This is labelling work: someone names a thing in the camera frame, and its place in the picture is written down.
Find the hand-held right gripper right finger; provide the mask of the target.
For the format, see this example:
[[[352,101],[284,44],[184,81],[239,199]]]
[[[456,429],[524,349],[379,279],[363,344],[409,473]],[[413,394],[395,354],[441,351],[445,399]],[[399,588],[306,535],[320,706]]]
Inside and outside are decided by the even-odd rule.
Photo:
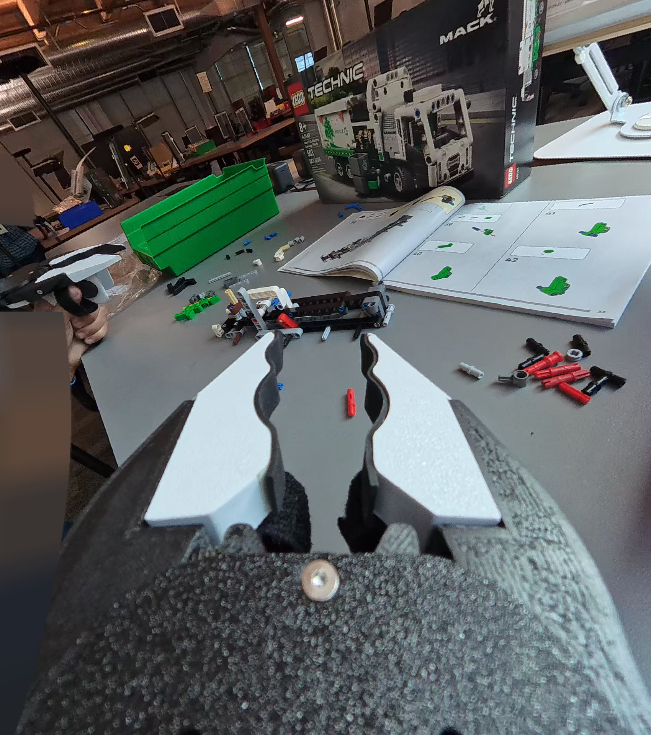
[[[427,545],[441,526],[496,527],[497,502],[450,396],[385,344],[361,335],[365,440],[361,514],[368,525],[404,523]]]

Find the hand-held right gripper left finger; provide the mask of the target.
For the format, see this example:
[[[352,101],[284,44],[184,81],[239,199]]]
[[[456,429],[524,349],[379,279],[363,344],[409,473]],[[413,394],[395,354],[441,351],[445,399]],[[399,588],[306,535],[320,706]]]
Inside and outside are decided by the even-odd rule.
[[[196,396],[144,515],[151,527],[198,526],[216,544],[257,528],[284,502],[271,416],[280,401],[280,332],[261,337]]]

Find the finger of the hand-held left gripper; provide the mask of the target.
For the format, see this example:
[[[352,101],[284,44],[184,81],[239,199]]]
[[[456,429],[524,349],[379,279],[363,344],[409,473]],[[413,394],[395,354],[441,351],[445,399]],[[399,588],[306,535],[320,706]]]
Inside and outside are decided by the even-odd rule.
[[[87,248],[80,248],[73,252],[65,253],[52,260],[48,260],[49,265],[70,265],[74,262],[88,260],[96,255],[99,256],[117,256],[126,250],[126,247],[116,243],[101,243]]]
[[[88,260],[74,262],[70,265],[49,265],[49,270],[37,276],[34,281],[38,288],[48,292],[53,288],[51,282],[58,283],[60,276],[65,276],[73,284],[89,281],[98,290],[98,293],[108,293],[107,289],[113,286],[108,269],[121,261],[121,256],[96,255]]]

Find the green lego beam assembly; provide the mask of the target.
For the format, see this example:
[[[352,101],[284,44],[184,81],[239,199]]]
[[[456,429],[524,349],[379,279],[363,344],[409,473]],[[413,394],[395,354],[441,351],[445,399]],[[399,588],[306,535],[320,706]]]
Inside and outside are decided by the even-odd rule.
[[[201,314],[204,310],[214,306],[215,304],[218,304],[220,302],[220,296],[218,294],[214,294],[209,297],[209,304],[205,307],[203,306],[203,303],[195,304],[195,305],[186,305],[183,310],[176,313],[174,315],[174,318],[178,322],[193,320],[198,314]]]

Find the lego truck chassis assembly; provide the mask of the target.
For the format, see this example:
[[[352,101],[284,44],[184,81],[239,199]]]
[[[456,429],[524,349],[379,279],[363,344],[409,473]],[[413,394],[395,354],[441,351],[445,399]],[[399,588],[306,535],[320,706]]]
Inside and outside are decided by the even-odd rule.
[[[269,333],[281,333],[284,344],[305,333],[321,333],[326,340],[331,332],[352,331],[359,336],[371,328],[389,325],[394,304],[383,287],[367,292],[332,292],[294,299],[284,288],[241,287],[226,291],[229,303],[227,318],[211,329],[217,338],[237,344],[251,330],[257,339]]]

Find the lego instruction booklet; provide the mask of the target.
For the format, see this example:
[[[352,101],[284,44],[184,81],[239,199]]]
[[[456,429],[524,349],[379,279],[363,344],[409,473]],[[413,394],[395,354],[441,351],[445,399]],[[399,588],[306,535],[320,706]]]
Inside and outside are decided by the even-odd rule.
[[[615,327],[651,266],[651,195],[467,204],[440,187],[356,212],[279,268]]]

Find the lego truck set box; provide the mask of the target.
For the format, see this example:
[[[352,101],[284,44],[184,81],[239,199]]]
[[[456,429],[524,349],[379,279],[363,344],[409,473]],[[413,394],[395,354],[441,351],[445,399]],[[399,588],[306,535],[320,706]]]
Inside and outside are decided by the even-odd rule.
[[[321,201],[502,198],[532,171],[542,1],[423,2],[289,84]]]

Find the person's left hand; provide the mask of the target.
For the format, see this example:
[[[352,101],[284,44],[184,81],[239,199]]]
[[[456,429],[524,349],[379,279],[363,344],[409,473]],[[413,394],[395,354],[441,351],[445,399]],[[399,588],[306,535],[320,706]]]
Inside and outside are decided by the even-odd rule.
[[[90,315],[78,317],[63,310],[63,316],[69,375],[73,379],[83,355],[106,336],[108,311],[106,305],[101,304]]]

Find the blue plastic bin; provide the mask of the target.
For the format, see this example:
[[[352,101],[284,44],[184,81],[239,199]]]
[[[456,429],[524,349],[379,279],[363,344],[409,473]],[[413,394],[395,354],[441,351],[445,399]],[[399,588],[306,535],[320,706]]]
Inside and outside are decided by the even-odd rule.
[[[59,213],[58,219],[64,228],[72,230],[101,217],[102,214],[99,204],[89,200]]]

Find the empty clear plastic bag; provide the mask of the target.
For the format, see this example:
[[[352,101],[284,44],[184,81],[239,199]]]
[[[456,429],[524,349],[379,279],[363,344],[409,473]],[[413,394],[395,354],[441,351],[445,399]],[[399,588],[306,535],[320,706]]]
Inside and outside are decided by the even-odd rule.
[[[109,269],[113,286],[108,288],[108,312],[116,313],[128,308],[137,299],[152,290],[162,272],[138,260],[121,260]]]

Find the black equipment cabinet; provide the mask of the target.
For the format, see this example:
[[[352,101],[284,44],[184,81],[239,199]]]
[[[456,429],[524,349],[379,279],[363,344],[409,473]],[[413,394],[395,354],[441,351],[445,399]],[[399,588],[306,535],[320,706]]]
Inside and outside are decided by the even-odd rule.
[[[113,126],[92,137],[91,160],[124,188],[137,189],[147,178],[146,141],[133,126]]]

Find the green plastic bin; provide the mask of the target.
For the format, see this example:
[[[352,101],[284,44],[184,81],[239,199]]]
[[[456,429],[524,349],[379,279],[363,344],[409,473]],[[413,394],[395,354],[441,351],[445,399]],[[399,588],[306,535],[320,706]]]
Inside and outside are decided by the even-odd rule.
[[[262,158],[196,181],[121,227],[142,263],[180,276],[278,212]]]

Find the pile of red black pins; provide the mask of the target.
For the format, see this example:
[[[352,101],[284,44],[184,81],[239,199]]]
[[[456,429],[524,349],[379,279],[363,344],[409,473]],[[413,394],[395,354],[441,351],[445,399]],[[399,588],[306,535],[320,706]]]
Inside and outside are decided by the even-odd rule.
[[[528,382],[537,382],[543,391],[556,391],[582,407],[602,391],[618,391],[628,383],[618,372],[588,362],[592,350],[580,333],[570,337],[565,351],[551,350],[532,337],[525,339],[524,346],[528,357],[516,370],[527,371]]]

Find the long wooden workbench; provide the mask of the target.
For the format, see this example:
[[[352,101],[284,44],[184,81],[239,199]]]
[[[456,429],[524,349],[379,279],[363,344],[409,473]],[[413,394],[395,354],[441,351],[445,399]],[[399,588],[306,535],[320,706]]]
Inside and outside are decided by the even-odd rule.
[[[274,125],[268,126],[260,132],[247,137],[241,137],[234,141],[229,141],[223,145],[219,145],[200,156],[192,157],[186,160],[183,164],[179,165],[180,170],[191,169],[195,166],[202,165],[203,163],[211,162],[213,160],[223,159],[227,156],[232,156],[241,152],[245,152],[248,149],[257,149],[266,147],[268,150],[273,148],[273,144],[276,142],[275,137],[283,132],[296,132],[297,121],[294,117],[283,118]]]

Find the black lamp stand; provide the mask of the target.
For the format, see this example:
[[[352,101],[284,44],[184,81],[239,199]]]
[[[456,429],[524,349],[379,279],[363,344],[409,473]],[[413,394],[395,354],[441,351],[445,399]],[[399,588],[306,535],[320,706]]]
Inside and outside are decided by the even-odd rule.
[[[18,52],[16,54],[7,55],[2,60],[0,60],[0,80],[8,82],[15,79],[20,79],[23,82],[23,84],[28,89],[28,92],[42,107],[47,116],[52,120],[56,128],[64,137],[66,142],[70,144],[70,147],[77,154],[77,156],[79,157],[79,164],[82,164],[90,152],[82,149],[80,143],[73,137],[67,127],[63,124],[58,113],[49,104],[41,91],[36,87],[32,79],[30,79],[30,76],[35,71],[40,69],[42,65],[43,63],[40,62],[38,57],[35,57],[28,52]]]

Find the white stand with base plate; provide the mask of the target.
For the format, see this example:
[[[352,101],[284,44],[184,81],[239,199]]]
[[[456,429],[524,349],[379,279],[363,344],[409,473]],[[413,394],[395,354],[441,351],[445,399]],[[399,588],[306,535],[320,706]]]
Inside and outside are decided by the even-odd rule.
[[[651,102],[621,90],[598,44],[574,49],[606,110],[536,150],[536,161],[651,159]]]

